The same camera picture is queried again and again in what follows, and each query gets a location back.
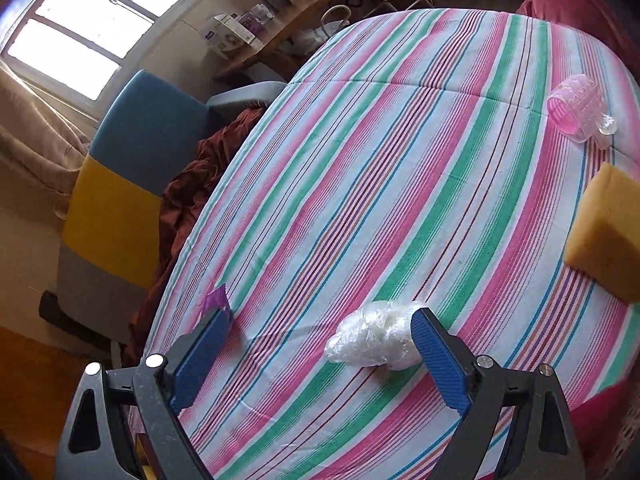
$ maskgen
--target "metal screw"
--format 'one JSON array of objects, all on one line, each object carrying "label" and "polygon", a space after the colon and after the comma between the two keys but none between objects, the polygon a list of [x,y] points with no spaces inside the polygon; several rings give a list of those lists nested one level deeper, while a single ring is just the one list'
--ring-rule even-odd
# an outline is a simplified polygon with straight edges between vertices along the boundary
[{"label": "metal screw", "polygon": [[538,367],[538,370],[540,370],[540,373],[543,374],[545,377],[551,377],[554,374],[554,368],[551,365],[548,365],[546,363],[542,363]]},{"label": "metal screw", "polygon": [[87,375],[95,375],[100,371],[100,363],[89,363],[84,369]]},{"label": "metal screw", "polygon": [[479,355],[476,363],[478,363],[478,366],[481,368],[491,368],[494,365],[494,360],[488,355]]},{"label": "metal screw", "polygon": [[160,354],[151,354],[145,359],[145,365],[149,368],[158,368],[162,363],[164,363],[164,357]]}]

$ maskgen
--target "blue chair cushion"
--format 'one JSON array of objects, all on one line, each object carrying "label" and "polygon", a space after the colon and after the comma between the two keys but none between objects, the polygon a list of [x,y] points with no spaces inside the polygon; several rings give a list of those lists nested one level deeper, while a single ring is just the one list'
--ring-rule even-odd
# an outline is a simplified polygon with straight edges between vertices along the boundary
[{"label": "blue chair cushion", "polygon": [[161,196],[193,160],[197,142],[225,123],[207,105],[143,70],[111,105],[89,153],[119,176]]}]

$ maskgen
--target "striped bedsheet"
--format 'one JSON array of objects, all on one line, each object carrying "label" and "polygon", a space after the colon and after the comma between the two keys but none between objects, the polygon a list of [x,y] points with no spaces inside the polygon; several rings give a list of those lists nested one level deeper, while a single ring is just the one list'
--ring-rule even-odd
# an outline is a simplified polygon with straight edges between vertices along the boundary
[{"label": "striped bedsheet", "polygon": [[[550,89],[581,72],[620,125],[608,152],[547,121]],[[600,164],[640,178],[639,110],[603,44],[525,16],[416,10],[334,37],[234,159],[148,340],[147,352],[167,350],[226,283],[232,334],[180,416],[215,478],[424,478],[458,421],[425,367],[322,358],[366,301],[425,301],[476,353],[552,364],[571,407],[624,378],[638,308],[561,257]],[[505,414],[480,476],[507,427]]]}]

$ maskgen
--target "wooden floor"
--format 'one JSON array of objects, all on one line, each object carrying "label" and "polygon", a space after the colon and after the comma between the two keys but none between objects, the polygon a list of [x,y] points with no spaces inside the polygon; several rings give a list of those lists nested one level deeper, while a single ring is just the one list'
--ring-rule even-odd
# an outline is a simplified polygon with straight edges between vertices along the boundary
[{"label": "wooden floor", "polygon": [[53,478],[66,412],[89,361],[0,327],[0,429],[34,480]]}]

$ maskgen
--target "purple packet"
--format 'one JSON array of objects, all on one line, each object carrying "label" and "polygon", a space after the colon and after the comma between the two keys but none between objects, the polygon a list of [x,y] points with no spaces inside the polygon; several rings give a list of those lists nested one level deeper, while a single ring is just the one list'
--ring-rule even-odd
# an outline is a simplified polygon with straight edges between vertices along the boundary
[{"label": "purple packet", "polygon": [[246,12],[240,16],[240,18],[238,18],[238,23],[240,23],[240,25],[254,36],[257,36],[264,30],[264,26],[250,12]]},{"label": "purple packet", "polygon": [[202,319],[215,308],[228,313],[230,313],[231,311],[231,307],[229,306],[229,299],[226,296],[226,283],[223,283],[218,288],[207,293],[204,298],[202,310],[200,312],[200,319]]}]

